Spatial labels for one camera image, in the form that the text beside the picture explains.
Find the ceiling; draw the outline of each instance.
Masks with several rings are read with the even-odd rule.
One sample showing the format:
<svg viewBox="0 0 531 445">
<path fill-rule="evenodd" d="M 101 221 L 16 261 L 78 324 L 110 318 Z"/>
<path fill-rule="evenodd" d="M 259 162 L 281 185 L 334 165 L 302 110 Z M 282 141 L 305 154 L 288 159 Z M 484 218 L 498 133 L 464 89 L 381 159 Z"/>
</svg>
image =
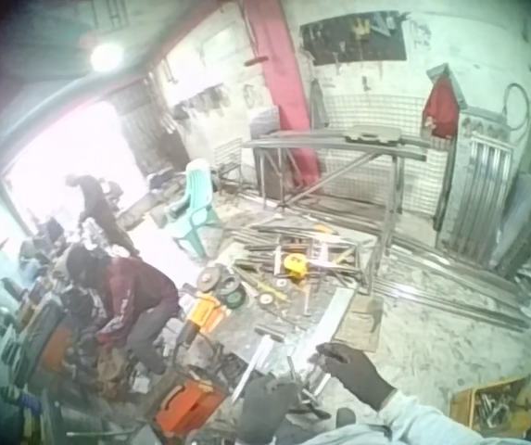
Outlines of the ceiling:
<svg viewBox="0 0 531 445">
<path fill-rule="evenodd" d="M 124 48 L 123 70 L 148 61 L 203 0 L 1 0 L 0 139 L 74 84 L 98 82 L 99 43 Z"/>
</svg>

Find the ceiling light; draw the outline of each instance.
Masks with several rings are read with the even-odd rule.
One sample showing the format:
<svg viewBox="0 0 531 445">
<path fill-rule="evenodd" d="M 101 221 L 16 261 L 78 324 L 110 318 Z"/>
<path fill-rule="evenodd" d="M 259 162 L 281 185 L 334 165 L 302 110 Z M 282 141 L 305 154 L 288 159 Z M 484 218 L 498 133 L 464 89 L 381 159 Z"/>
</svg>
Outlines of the ceiling light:
<svg viewBox="0 0 531 445">
<path fill-rule="evenodd" d="M 116 69 L 123 61 L 123 48 L 118 44 L 100 44 L 90 56 L 92 68 L 98 72 Z"/>
</svg>

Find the open doorway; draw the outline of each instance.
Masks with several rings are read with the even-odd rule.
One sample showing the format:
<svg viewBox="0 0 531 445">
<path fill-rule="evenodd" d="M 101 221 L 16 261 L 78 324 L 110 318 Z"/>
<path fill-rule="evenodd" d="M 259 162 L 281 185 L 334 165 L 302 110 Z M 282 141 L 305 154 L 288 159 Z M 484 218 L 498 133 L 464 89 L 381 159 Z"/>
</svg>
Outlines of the open doorway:
<svg viewBox="0 0 531 445">
<path fill-rule="evenodd" d="M 120 206 L 127 209 L 147 192 L 133 153 L 121 133 L 117 111 L 107 102 L 69 114 L 30 142 L 3 176 L 24 221 L 36 224 L 53 216 L 74 229 L 83 198 L 65 185 L 68 174 L 90 174 L 117 183 Z"/>
</svg>

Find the white sleeve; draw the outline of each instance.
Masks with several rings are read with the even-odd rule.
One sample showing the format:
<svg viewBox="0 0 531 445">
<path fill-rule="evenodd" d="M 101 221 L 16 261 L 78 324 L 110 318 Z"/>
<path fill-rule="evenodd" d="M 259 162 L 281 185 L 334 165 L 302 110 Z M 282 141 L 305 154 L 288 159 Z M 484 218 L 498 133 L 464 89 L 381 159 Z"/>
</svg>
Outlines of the white sleeve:
<svg viewBox="0 0 531 445">
<path fill-rule="evenodd" d="M 446 417 L 436 408 L 422 405 L 414 397 L 397 391 L 378 413 L 390 427 L 392 439 L 410 445 L 526 445 L 519 439 L 484 439 L 477 432 Z"/>
</svg>

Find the toolbox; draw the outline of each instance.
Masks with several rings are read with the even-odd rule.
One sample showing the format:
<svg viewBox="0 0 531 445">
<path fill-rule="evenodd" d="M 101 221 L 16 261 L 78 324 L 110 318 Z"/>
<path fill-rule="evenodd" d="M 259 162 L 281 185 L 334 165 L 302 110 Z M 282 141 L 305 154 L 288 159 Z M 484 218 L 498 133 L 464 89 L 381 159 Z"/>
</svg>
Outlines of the toolbox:
<svg viewBox="0 0 531 445">
<path fill-rule="evenodd" d="M 529 383 L 530 377 L 510 378 L 458 392 L 450 402 L 450 418 L 484 437 L 522 439 L 531 428 Z"/>
</svg>

